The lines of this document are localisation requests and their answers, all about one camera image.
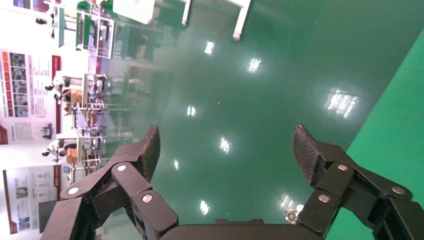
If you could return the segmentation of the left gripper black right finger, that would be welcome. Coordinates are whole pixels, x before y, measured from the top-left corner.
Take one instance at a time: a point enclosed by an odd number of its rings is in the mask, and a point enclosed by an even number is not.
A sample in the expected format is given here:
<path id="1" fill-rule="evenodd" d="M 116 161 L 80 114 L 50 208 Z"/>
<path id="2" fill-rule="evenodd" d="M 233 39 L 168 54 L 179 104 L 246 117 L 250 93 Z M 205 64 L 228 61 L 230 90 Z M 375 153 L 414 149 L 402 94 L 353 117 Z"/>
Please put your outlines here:
<path id="1" fill-rule="evenodd" d="M 358 165 L 340 146 L 294 126 L 291 152 L 313 193 L 296 223 L 325 239 L 340 209 L 349 210 L 376 240 L 421 240 L 424 210 L 406 187 Z"/>

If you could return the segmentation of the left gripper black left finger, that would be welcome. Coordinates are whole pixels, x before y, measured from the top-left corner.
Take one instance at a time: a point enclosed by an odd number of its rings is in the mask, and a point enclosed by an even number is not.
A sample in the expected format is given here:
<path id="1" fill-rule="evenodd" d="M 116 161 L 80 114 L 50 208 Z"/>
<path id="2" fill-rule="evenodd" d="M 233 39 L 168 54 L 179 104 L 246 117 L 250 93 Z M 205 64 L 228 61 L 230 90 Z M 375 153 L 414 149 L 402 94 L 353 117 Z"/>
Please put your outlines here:
<path id="1" fill-rule="evenodd" d="M 41 238 L 93 240 L 97 229 L 119 209 L 125 209 L 144 240 L 159 240 L 177 227 L 177 214 L 151 184 L 160 151 L 156 125 L 142 140 L 120 146 L 104 167 L 60 193 Z"/>

